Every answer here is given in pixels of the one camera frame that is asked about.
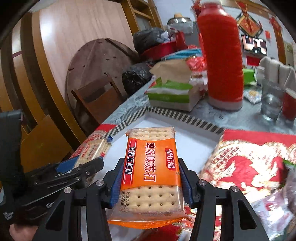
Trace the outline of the red thermos flask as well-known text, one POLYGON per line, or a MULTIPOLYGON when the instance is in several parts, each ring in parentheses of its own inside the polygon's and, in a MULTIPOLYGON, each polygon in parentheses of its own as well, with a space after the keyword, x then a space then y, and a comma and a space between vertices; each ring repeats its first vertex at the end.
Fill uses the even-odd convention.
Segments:
POLYGON ((200 1, 197 24, 207 62, 209 103, 218 109, 238 111, 243 102, 243 64, 236 20, 221 1, 200 1))

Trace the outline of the green tissue pack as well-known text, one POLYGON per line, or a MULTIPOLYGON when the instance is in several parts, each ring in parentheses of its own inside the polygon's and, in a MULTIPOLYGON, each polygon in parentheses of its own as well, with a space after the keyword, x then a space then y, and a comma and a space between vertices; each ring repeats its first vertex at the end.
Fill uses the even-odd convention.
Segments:
POLYGON ((145 93, 151 106, 190 112, 208 89, 203 57, 161 61, 150 73, 153 82, 145 93))

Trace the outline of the round wooden tabletop leaning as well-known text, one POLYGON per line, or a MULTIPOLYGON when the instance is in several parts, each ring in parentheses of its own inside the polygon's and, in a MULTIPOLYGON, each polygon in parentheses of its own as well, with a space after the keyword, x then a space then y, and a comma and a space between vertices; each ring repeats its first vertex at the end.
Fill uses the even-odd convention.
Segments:
POLYGON ((112 39, 92 40, 83 45, 72 58, 68 67, 65 84, 66 103, 75 109, 76 99, 71 93, 109 74, 124 98, 122 74, 135 63, 139 56, 125 44, 112 39))

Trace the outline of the black garbage bag lower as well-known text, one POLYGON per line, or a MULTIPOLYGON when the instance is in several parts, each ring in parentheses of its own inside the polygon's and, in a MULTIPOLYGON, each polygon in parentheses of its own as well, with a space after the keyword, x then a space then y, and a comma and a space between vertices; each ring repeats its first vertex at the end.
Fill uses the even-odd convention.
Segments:
POLYGON ((128 96, 136 93, 151 80, 150 69, 151 67, 147 63, 137 63, 127 68, 122 74, 123 87, 128 96))

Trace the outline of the steel pot on fridge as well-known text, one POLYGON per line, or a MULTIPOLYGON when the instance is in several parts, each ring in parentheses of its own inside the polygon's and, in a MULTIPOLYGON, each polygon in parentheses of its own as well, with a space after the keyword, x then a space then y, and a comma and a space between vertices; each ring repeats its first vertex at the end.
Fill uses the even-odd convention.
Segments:
POLYGON ((173 18, 170 18, 166 24, 167 26, 171 26, 173 28, 192 28, 193 21, 186 16, 183 16, 181 13, 175 13, 173 18))

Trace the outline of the black garbage bag upper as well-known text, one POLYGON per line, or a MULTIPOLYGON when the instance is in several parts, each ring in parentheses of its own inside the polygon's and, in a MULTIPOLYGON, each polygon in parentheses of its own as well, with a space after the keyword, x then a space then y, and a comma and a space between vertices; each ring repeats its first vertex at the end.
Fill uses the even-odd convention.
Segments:
POLYGON ((133 34, 134 48, 140 55, 152 47, 170 41, 171 39, 168 31, 164 31, 157 27, 142 30, 133 34))

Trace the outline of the red basin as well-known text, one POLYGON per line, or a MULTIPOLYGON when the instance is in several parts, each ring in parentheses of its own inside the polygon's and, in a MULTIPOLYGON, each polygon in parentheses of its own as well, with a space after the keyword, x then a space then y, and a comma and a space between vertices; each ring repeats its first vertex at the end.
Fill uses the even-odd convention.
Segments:
POLYGON ((175 41, 166 42, 144 51, 140 57, 142 60, 159 60, 169 54, 177 52, 175 41))

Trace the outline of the wooden chair left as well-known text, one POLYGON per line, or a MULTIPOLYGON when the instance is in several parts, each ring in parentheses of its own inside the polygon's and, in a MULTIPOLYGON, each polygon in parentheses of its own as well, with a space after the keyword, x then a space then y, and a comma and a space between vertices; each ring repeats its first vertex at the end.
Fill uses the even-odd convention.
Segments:
POLYGON ((86 136, 90 135, 125 101, 109 73, 79 88, 72 88, 74 116, 86 136))

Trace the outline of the striped white shallow box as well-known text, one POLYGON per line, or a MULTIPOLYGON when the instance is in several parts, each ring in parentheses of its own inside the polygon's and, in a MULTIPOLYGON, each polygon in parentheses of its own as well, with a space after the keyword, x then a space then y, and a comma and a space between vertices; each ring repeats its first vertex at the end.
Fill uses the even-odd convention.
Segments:
POLYGON ((172 126, 175 129, 177 153, 190 170, 197 174, 203 169, 220 137, 223 128, 194 116, 165 108, 145 106, 107 132, 113 138, 111 148, 104 157, 104 167, 90 178, 90 184, 102 179, 125 156, 127 137, 132 128, 172 126))

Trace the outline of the green box on table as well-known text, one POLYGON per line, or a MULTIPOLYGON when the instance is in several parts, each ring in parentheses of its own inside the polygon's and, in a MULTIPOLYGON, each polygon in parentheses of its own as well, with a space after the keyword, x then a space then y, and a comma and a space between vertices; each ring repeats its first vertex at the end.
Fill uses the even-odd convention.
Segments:
POLYGON ((256 82, 254 78, 255 71, 253 69, 243 68, 243 80, 244 85, 250 85, 251 83, 256 82))

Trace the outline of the black garbage bag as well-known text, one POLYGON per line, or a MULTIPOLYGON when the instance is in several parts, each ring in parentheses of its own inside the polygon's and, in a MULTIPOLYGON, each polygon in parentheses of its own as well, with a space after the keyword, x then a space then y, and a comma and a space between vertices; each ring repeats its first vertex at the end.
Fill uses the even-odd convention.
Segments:
POLYGON ((171 39, 168 31, 164 31, 157 27, 142 30, 133 34, 134 48, 140 55, 152 47, 170 41, 171 39))
POLYGON ((151 67, 147 63, 137 63, 127 68, 122 74, 123 87, 128 96, 136 93, 151 80, 150 69, 151 67))

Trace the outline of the red mug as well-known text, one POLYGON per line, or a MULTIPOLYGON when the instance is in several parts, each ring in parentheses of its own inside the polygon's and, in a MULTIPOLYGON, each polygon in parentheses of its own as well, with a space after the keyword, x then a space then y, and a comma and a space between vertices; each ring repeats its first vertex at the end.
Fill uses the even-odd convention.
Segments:
POLYGON ((282 107, 283 116, 289 120, 294 121, 296 117, 296 93, 287 88, 285 90, 282 107))

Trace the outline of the wall television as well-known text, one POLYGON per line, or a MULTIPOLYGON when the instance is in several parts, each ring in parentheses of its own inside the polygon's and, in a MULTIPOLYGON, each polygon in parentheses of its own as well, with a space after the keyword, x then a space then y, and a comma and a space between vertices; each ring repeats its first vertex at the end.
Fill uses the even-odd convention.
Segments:
POLYGON ((266 41, 253 38, 247 35, 241 35, 243 50, 253 54, 267 55, 266 41))

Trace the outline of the red-banded cracker pack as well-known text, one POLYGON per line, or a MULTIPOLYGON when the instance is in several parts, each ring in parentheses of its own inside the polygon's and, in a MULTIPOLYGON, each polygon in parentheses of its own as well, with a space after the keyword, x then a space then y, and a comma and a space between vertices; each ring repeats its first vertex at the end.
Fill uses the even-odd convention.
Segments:
POLYGON ((104 158, 111 148, 112 137, 100 138, 82 144, 71 156, 77 158, 72 169, 86 164, 96 158, 104 158))

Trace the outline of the orange soda cracker pack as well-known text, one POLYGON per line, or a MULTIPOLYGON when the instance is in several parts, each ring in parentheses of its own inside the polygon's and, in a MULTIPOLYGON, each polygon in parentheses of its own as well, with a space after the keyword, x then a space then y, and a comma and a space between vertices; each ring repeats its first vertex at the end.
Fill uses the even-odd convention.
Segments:
POLYGON ((119 200, 108 223, 150 229, 186 218, 174 128, 133 128, 126 136, 119 200))

